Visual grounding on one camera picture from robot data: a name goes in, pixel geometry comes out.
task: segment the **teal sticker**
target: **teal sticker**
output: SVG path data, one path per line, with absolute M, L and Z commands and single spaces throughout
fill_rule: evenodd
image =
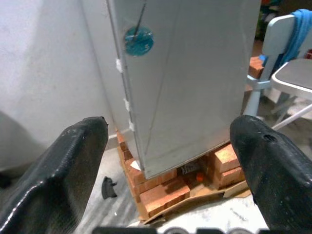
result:
M 142 56 L 149 52 L 154 44 L 152 32 L 144 27 L 130 28 L 125 35 L 126 53 L 131 56 Z

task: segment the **white clip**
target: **white clip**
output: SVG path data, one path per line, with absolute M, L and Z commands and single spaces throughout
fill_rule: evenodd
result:
M 120 59 L 116 59 L 116 68 L 117 68 L 117 70 L 120 72 L 120 73 L 122 73 L 123 72 L 123 70 L 122 70 L 122 66 L 121 66 L 121 61 L 120 61 Z
M 129 119 L 129 129 L 134 132 L 135 131 L 135 125 L 131 122 L 131 120 Z
M 125 102 L 126 110 L 130 112 L 130 103 L 125 98 L 123 99 L 123 101 Z

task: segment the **chair seat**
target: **chair seat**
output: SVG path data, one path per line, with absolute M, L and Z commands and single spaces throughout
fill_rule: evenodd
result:
M 286 83 L 312 89 L 312 59 L 292 60 L 275 73 L 275 77 Z
M 312 60 L 299 58 L 285 63 L 270 83 L 281 92 L 312 100 Z

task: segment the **cabinet door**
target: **cabinet door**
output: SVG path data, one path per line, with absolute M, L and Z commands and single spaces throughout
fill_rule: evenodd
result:
M 147 0 L 145 55 L 125 51 L 143 0 L 110 1 L 141 168 L 147 178 L 229 140 L 240 114 L 259 0 Z

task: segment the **blue cloth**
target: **blue cloth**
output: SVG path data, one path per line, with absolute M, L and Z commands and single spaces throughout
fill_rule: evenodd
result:
M 296 17 L 296 22 L 288 48 L 279 63 L 279 67 L 297 57 L 298 50 L 312 26 L 312 11 L 300 9 L 292 12 L 292 15 Z

